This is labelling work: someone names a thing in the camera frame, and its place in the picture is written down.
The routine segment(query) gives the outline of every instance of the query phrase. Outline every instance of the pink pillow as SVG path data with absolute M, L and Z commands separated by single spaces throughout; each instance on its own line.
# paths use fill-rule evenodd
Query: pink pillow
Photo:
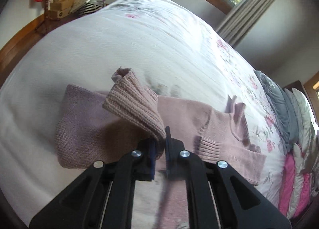
M 310 174 L 305 173 L 303 175 L 303 186 L 300 194 L 300 200 L 297 210 L 293 217 L 297 217 L 309 204 L 310 201 Z
M 295 161 L 293 159 L 292 153 L 287 153 L 278 204 L 278 209 L 284 216 L 287 216 L 290 197 L 293 191 L 294 178 Z

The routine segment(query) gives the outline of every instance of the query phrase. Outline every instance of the black triangular cutout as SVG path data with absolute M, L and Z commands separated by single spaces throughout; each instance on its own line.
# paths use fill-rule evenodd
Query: black triangular cutout
M 86 177 L 62 200 L 61 204 L 73 210 L 79 210 L 91 180 L 91 177 Z
M 234 187 L 240 206 L 243 210 L 248 210 L 260 204 L 259 198 L 257 198 L 256 195 L 253 194 L 253 192 L 251 192 L 236 177 L 234 176 L 230 177 L 230 181 L 232 183 L 232 186 Z

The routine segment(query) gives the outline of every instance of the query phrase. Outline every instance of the black and white striped basket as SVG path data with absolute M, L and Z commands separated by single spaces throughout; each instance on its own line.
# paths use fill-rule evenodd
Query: black and white striped basket
M 79 16 L 85 16 L 89 15 L 91 13 L 97 12 L 98 10 L 101 10 L 103 6 L 95 5 L 92 3 L 85 3 L 80 9 L 79 9 Z

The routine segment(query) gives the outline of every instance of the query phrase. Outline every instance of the curtain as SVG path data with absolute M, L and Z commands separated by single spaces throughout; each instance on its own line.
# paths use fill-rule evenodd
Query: curtain
M 235 47 L 274 0 L 242 0 L 216 29 L 217 34 Z

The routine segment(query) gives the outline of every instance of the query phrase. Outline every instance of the gray pillow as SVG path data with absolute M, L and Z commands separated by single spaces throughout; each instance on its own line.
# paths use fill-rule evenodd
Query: gray pillow
M 288 97 L 292 103 L 292 107 L 293 107 L 295 114 L 296 114 L 298 131 L 299 131 L 299 142 L 301 142 L 302 141 L 302 132 L 303 132 L 303 123 L 302 123 L 302 116 L 301 116 L 300 107 L 298 105 L 298 102 L 297 102 L 295 95 L 291 91 L 289 91 L 288 89 L 285 89 L 285 92 L 288 95 Z
M 289 144 L 289 120 L 285 99 L 280 91 L 279 86 L 261 71 L 255 71 L 263 89 L 266 93 L 267 100 L 275 114 L 278 129 L 284 140 L 287 151 L 291 150 Z
M 289 99 L 288 95 L 283 91 L 282 88 L 280 88 L 280 91 L 284 97 L 286 107 L 287 107 L 287 113 L 288 113 L 288 133 L 289 133 L 289 144 L 291 147 L 298 142 L 299 139 L 299 129 L 297 124 L 297 118 L 295 111 L 293 109 L 291 100 Z

